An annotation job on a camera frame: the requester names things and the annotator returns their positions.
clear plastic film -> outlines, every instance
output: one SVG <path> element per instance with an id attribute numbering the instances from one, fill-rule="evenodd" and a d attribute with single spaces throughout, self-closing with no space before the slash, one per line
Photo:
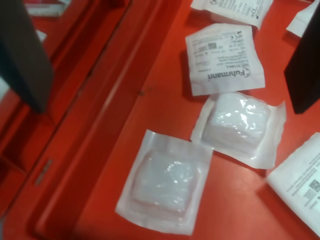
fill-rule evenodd
<path id="1" fill-rule="evenodd" d="M 147 131 L 116 212 L 139 226 L 191 235 L 212 147 Z"/>
<path id="2" fill-rule="evenodd" d="M 253 168 L 270 169 L 286 121 L 286 106 L 270 106 L 239 92 L 212 95 L 193 129 L 194 143 L 213 147 Z"/>

red container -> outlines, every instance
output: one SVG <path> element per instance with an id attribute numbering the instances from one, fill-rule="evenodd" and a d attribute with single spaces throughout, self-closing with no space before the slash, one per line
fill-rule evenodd
<path id="1" fill-rule="evenodd" d="M 62 22 L 65 36 L 44 43 L 56 70 L 48 116 L 12 116 L 18 127 L 4 152 L 18 155 L 11 173 L 25 182 L 7 212 L 5 240 L 318 239 L 267 186 L 269 171 L 217 152 L 192 236 L 145 229 L 115 213 L 146 129 L 188 140 L 206 100 L 191 95 L 185 37 L 211 21 L 190 4 L 72 2 L 70 16 L 80 13 L 75 27 L 63 31 Z M 320 102 L 295 115 L 283 74 L 297 44 L 286 27 L 307 5 L 275 0 L 254 39 L 266 88 L 246 93 L 287 102 L 277 164 L 320 131 Z"/>

red tray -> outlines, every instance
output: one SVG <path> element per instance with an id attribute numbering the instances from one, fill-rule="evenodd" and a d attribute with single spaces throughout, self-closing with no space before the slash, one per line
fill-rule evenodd
<path id="1" fill-rule="evenodd" d="M 115 1 L 73 1 L 60 18 L 32 18 L 37 29 L 48 33 L 43 46 L 55 78 L 46 115 L 30 111 L 12 90 L 0 103 L 0 216 L 59 128 L 127 5 L 124 1 L 117 6 Z"/>
<path id="2" fill-rule="evenodd" d="M 4 224 L 6 240 L 316 240 L 267 186 L 269 171 L 215 153 L 192 236 L 163 234 L 115 213 L 146 129 L 188 140 L 205 97 L 191 96 L 185 36 L 211 21 L 191 0 L 135 0 L 41 155 Z M 320 131 L 320 102 L 295 115 L 284 69 L 297 45 L 286 34 L 308 4 L 275 0 L 255 47 L 266 88 L 287 103 L 277 164 Z"/>

plastic blister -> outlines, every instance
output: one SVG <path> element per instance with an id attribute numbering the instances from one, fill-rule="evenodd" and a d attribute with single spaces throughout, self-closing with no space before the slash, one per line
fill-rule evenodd
<path id="1" fill-rule="evenodd" d="M 186 37 L 193 96 L 264 88 L 252 27 L 216 23 Z"/>
<path id="2" fill-rule="evenodd" d="M 147 131 L 116 212 L 163 233 L 191 235 L 212 147 Z"/>
<path id="3" fill-rule="evenodd" d="M 285 121 L 285 103 L 274 107 L 239 92 L 212 95 L 202 108 L 191 140 L 250 167 L 271 169 Z"/>

sterile gauze package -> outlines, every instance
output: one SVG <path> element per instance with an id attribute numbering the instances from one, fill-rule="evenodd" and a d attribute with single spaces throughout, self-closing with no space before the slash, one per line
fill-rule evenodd
<path id="1" fill-rule="evenodd" d="M 192 235 L 213 148 L 146 131 L 115 211 L 151 230 Z"/>
<path id="2" fill-rule="evenodd" d="M 314 2 L 306 9 L 298 12 L 286 29 L 301 38 L 314 15 L 319 2 L 320 0 L 314 0 Z"/>
<path id="3" fill-rule="evenodd" d="M 248 24 L 260 29 L 273 0 L 193 0 L 191 7 L 212 13 L 213 21 Z"/>
<path id="4" fill-rule="evenodd" d="M 275 107 L 239 92 L 211 95 L 191 141 L 213 147 L 256 169 L 275 166 L 286 121 L 286 105 Z"/>
<path id="5" fill-rule="evenodd" d="M 295 150 L 267 182 L 320 237 L 320 133 Z"/>
<path id="6" fill-rule="evenodd" d="M 212 24 L 186 37 L 193 96 L 264 88 L 252 27 Z"/>

